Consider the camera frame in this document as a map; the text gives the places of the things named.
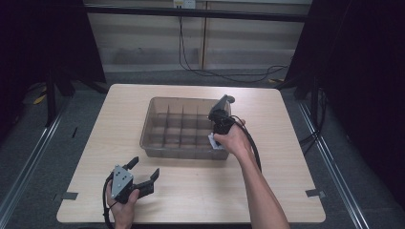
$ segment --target black tape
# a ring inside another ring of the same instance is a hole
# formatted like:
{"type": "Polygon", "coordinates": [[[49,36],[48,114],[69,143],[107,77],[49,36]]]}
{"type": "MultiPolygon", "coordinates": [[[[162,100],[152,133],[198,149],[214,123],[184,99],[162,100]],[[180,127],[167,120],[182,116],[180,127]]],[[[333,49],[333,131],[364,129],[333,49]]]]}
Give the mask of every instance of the black tape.
{"type": "Polygon", "coordinates": [[[70,199],[70,200],[76,200],[78,193],[69,193],[66,192],[64,194],[55,194],[53,196],[52,201],[58,201],[61,202],[62,199],[70,199]]]}
{"type": "Polygon", "coordinates": [[[309,198],[319,196],[319,192],[316,189],[307,190],[307,191],[305,191],[305,193],[307,194],[307,197],[309,197],[309,198]]]}

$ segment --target plastic bin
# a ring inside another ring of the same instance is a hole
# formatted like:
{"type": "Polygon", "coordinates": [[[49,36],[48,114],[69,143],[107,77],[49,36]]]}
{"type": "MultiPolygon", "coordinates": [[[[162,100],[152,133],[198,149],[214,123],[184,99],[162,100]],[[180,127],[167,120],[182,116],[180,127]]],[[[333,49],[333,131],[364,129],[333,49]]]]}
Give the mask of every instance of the plastic bin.
{"type": "MultiPolygon", "coordinates": [[[[150,157],[226,160],[226,150],[214,150],[208,136],[208,119],[216,99],[154,97],[140,138],[140,147],[150,157]]],[[[230,105],[225,110],[230,115],[230,105]]]]}

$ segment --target wooden tabletop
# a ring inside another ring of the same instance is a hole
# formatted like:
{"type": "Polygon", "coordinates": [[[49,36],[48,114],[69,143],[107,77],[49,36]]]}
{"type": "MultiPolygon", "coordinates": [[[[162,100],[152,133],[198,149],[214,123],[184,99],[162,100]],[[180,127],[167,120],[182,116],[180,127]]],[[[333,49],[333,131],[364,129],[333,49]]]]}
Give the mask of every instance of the wooden tabletop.
{"type": "Polygon", "coordinates": [[[64,199],[57,219],[103,222],[106,177],[116,164],[138,156],[139,163],[130,171],[135,183],[149,179],[157,168],[160,177],[155,193],[137,202],[134,222],[249,223],[245,184],[235,156],[224,161],[155,158],[139,146],[152,97],[220,99],[224,94],[235,97],[232,114],[245,119],[259,150],[263,175],[288,221],[325,220],[319,197],[307,197],[306,191],[315,187],[277,90],[159,85],[111,87],[67,190],[78,193],[77,199],[64,199]]]}

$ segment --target metal frame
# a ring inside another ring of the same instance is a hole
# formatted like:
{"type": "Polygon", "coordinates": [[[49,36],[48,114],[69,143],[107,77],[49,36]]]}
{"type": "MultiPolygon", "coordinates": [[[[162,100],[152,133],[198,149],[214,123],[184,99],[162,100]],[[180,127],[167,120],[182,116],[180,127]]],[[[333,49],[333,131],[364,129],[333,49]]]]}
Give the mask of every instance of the metal frame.
{"type": "Polygon", "coordinates": [[[300,14],[281,14],[281,13],[261,13],[261,12],[242,12],[242,11],[224,11],[224,10],[191,10],[191,9],[172,9],[172,8],[137,8],[137,7],[118,7],[109,5],[85,4],[79,5],[46,5],[46,10],[84,10],[91,13],[111,13],[111,14],[133,14],[133,15],[155,15],[155,16],[183,16],[183,17],[202,17],[202,18],[224,18],[224,19],[244,19],[261,21],[280,21],[280,22],[306,22],[307,16],[300,14]]]}
{"type": "MultiPolygon", "coordinates": [[[[304,116],[305,121],[309,127],[309,130],[314,133],[316,127],[313,125],[309,108],[306,104],[300,103],[300,110],[304,116]]],[[[324,159],[324,162],[330,172],[330,176],[333,179],[334,184],[336,185],[337,191],[340,194],[345,206],[349,212],[349,215],[352,218],[354,226],[358,229],[369,229],[369,224],[366,221],[366,218],[363,215],[363,211],[361,210],[357,200],[355,199],[351,189],[349,188],[348,184],[346,183],[345,179],[343,178],[342,173],[339,170],[336,162],[333,159],[333,156],[328,148],[325,139],[320,135],[316,139],[316,144],[318,146],[319,152],[324,159]]]]}
{"type": "Polygon", "coordinates": [[[23,196],[23,193],[28,186],[28,183],[33,175],[33,172],[35,171],[36,166],[39,163],[39,160],[47,149],[48,144],[51,142],[53,134],[56,131],[57,126],[59,125],[61,116],[66,112],[69,102],[70,98],[65,98],[65,101],[63,102],[58,115],[55,117],[50,126],[45,128],[42,136],[36,143],[36,146],[33,149],[30,158],[27,160],[21,173],[18,175],[18,178],[13,183],[7,195],[4,197],[0,205],[0,229],[6,228],[11,214],[17,206],[18,201],[23,196]]]}

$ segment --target black cable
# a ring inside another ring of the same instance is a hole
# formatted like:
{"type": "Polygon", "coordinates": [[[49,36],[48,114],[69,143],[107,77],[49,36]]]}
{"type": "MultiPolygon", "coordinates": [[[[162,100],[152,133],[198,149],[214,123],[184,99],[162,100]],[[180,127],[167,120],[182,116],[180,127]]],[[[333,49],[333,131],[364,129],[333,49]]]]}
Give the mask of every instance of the black cable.
{"type": "Polygon", "coordinates": [[[262,172],[262,163],[260,162],[259,151],[257,150],[256,144],[254,143],[252,136],[247,131],[247,128],[246,128],[245,124],[242,122],[242,120],[239,117],[237,117],[236,115],[232,115],[232,116],[238,118],[238,120],[241,122],[241,123],[239,123],[239,122],[235,121],[234,124],[236,124],[239,128],[241,128],[242,131],[247,136],[247,140],[249,141],[249,143],[253,149],[254,157],[256,158],[256,164],[259,167],[260,172],[262,172]]]}
{"type": "Polygon", "coordinates": [[[256,83],[256,82],[260,82],[260,81],[266,79],[270,74],[277,73],[277,72],[281,71],[282,69],[285,69],[285,68],[289,67],[289,65],[286,65],[286,66],[285,65],[274,65],[274,66],[271,66],[271,67],[267,68],[266,73],[238,73],[238,74],[218,74],[218,73],[213,73],[213,72],[210,72],[210,71],[207,71],[207,70],[193,70],[190,67],[190,65],[188,64],[187,58],[185,57],[185,47],[184,47],[184,39],[183,39],[183,36],[182,36],[182,19],[181,19],[181,17],[179,17],[179,24],[180,24],[179,63],[181,65],[181,67],[186,71],[190,71],[192,73],[195,73],[195,74],[197,74],[199,76],[204,76],[204,77],[217,76],[217,77],[221,77],[221,78],[231,80],[231,81],[234,81],[234,82],[238,82],[238,83],[256,83]],[[186,65],[187,68],[184,67],[182,62],[181,62],[181,53],[182,53],[182,56],[184,58],[184,62],[185,62],[185,65],[186,65]],[[259,78],[259,79],[256,79],[256,80],[237,80],[237,79],[231,78],[231,76],[262,76],[262,77],[259,78]]]}
{"type": "Polygon", "coordinates": [[[324,91],[322,89],[321,89],[321,99],[319,101],[319,106],[322,109],[322,117],[321,117],[320,123],[317,124],[318,128],[311,135],[309,135],[308,137],[300,140],[301,147],[306,145],[307,143],[311,142],[311,144],[308,146],[308,148],[304,152],[304,156],[308,153],[309,149],[313,146],[313,144],[318,140],[319,136],[321,135],[322,127],[323,127],[324,122],[325,122],[325,114],[326,114],[326,110],[327,110],[327,101],[326,101],[325,93],[324,93],[324,91]]]}
{"type": "Polygon", "coordinates": [[[104,216],[105,224],[107,225],[107,227],[108,227],[109,229],[114,229],[114,226],[113,226],[113,224],[112,224],[111,221],[110,221],[110,208],[107,207],[107,200],[106,200],[105,195],[106,195],[106,191],[107,191],[108,182],[113,179],[113,176],[114,176],[114,174],[111,173],[111,174],[107,177],[107,179],[105,180],[103,189],[102,189],[102,205],[103,205],[103,207],[104,207],[104,214],[103,214],[103,216],[104,216]]]}
{"type": "Polygon", "coordinates": [[[115,203],[113,203],[111,206],[110,206],[110,209],[112,209],[113,207],[114,207],[114,205],[116,205],[118,203],[118,201],[116,201],[115,203]]]}
{"type": "Polygon", "coordinates": [[[253,154],[254,154],[255,159],[256,159],[256,164],[257,164],[257,166],[259,167],[260,172],[262,172],[262,163],[260,162],[259,151],[257,150],[256,144],[255,144],[255,142],[254,142],[252,136],[250,135],[249,131],[247,130],[247,127],[246,127],[245,124],[242,122],[242,120],[241,120],[239,117],[237,117],[236,115],[226,116],[226,115],[217,114],[217,116],[220,116],[220,117],[222,117],[222,118],[226,118],[226,119],[228,119],[229,121],[231,121],[233,124],[236,124],[239,128],[241,128],[241,130],[242,130],[242,131],[244,132],[244,134],[246,135],[247,140],[248,140],[249,143],[250,143],[250,146],[251,146],[252,149],[253,149],[253,154]],[[236,117],[241,123],[235,121],[235,119],[233,119],[232,117],[236,117]]]}

